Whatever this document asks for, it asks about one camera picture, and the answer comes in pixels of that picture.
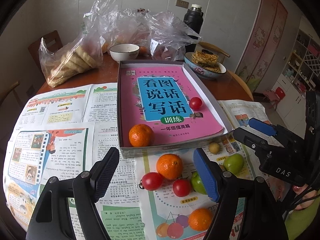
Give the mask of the operator right hand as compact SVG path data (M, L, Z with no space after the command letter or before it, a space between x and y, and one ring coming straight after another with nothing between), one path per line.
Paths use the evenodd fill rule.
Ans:
M306 188L308 187L307 184L305 184L304 186L298 187L298 186L293 186L293 191L296 193L296 195L301 194ZM304 194L304 196L301 198L301 200L299 201L299 204L295 207L295 210L302 210L302 209L306 209L307 207L309 207L314 201L315 199L312 200L308 200L308 201L304 201L306 199L312 198L312 197L316 197L317 196L317 191L316 190L311 190L310 192Z

